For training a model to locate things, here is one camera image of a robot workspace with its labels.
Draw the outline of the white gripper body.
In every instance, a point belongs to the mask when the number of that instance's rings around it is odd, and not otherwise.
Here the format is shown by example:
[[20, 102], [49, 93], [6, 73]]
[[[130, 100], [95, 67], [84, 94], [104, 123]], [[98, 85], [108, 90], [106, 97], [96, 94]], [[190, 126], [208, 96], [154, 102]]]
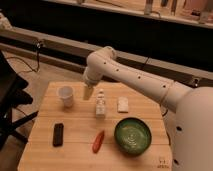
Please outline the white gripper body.
[[94, 87], [101, 81], [101, 74], [93, 69], [86, 68], [83, 73], [83, 80], [88, 87]]

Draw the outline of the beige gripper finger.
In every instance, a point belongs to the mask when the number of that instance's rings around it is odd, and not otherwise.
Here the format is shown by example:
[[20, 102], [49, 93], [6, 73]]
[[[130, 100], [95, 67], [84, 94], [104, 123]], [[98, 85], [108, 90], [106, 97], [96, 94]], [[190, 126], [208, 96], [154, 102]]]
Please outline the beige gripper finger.
[[90, 97], [91, 97], [92, 94], [93, 94], [93, 90], [94, 90], [93, 87], [85, 86], [85, 87], [84, 87], [84, 91], [83, 91], [83, 99], [84, 99], [84, 100], [89, 100]]

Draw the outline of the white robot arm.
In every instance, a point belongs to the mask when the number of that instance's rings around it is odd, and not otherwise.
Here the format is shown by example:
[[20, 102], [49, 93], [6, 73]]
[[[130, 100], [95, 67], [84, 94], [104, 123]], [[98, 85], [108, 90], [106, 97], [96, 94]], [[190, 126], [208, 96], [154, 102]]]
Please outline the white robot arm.
[[83, 79], [97, 85], [107, 76], [176, 114], [172, 171], [213, 171], [213, 87], [191, 88], [116, 61], [106, 46], [90, 53]]

